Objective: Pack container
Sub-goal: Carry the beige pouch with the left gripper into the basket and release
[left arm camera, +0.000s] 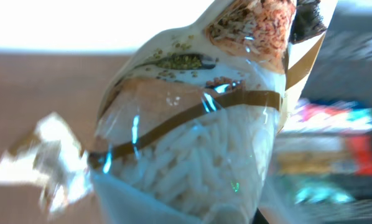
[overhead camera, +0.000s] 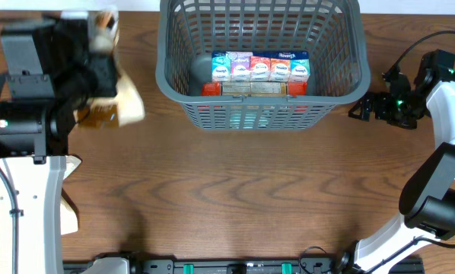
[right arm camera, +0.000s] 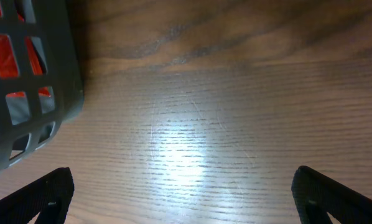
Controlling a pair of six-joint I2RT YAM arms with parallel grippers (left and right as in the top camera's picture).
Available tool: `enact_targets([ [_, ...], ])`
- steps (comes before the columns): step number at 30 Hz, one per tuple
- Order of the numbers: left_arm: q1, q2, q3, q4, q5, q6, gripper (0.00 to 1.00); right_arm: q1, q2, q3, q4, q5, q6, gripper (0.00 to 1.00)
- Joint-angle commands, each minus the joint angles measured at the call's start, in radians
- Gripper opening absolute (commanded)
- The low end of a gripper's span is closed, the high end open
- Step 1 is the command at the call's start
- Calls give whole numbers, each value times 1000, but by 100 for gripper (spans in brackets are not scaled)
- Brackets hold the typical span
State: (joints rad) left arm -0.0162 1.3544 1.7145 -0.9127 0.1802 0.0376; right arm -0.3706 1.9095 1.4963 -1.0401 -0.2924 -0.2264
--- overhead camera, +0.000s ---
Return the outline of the beige snack pouch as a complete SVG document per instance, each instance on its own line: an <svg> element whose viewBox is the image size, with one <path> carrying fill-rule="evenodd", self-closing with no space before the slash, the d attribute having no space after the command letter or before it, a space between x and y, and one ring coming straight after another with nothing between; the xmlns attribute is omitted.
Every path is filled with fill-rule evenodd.
<svg viewBox="0 0 455 274"><path fill-rule="evenodd" d="M88 100L86 107L75 111L76 122L84 128L119 128L145 118L143 100L119 60L119 12L117 10L89 11L89 46L113 59L117 83L115 97Z"/></svg>

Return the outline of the teal wipes packet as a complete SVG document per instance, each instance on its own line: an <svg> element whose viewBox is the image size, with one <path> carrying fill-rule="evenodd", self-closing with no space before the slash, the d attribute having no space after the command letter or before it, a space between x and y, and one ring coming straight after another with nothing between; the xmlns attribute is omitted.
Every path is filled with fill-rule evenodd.
<svg viewBox="0 0 455 274"><path fill-rule="evenodd" d="M232 110L229 118L230 129L267 128L273 112L271 110Z"/></svg>

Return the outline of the orange spaghetti package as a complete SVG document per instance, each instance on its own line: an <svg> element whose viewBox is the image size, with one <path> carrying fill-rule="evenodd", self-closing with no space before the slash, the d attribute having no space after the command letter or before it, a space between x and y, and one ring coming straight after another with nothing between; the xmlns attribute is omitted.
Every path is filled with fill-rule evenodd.
<svg viewBox="0 0 455 274"><path fill-rule="evenodd" d="M286 97L306 94L306 82L211 82L202 87L202 96Z"/></svg>

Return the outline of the Kleenex tissue multipack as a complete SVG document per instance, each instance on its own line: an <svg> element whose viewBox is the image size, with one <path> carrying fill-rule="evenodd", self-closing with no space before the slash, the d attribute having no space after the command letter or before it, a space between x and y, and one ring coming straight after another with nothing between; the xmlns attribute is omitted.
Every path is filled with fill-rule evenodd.
<svg viewBox="0 0 455 274"><path fill-rule="evenodd" d="M215 51L212 80L305 82L310 77L307 51Z"/></svg>

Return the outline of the white resealable pouch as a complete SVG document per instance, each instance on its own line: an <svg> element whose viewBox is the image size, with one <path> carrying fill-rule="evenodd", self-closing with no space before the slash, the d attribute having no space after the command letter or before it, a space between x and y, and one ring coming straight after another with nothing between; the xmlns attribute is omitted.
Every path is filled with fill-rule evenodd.
<svg viewBox="0 0 455 274"><path fill-rule="evenodd" d="M81 164L82 160L76 155L67 155L64 179L67 179ZM66 191L62 190L60 203L61 235L72 234L78 231L78 210L73 205Z"/></svg>

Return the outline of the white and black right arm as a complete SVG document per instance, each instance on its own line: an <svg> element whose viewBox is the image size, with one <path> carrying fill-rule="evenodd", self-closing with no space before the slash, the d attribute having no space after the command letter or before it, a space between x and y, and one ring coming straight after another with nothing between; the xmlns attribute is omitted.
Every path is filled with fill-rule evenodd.
<svg viewBox="0 0 455 274"><path fill-rule="evenodd" d="M343 253L337 273L412 272L410 256L430 244L455 249L455 55L436 49L423 55L414 81L393 67L386 93L368 92L349 117L376 119L415 129L431 117L435 150L403 187L399 211L375 234Z"/></svg>

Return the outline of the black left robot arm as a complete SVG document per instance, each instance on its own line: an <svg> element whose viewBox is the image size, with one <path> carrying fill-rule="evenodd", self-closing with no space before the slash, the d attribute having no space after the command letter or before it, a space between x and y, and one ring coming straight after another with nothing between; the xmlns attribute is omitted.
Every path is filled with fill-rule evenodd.
<svg viewBox="0 0 455 274"><path fill-rule="evenodd" d="M62 236L78 215L62 195L81 164L68 151L76 127L116 128L144 118L116 54L118 17L65 12L2 29L0 74L0 272L128 273L122 256L66 263Z"/></svg>

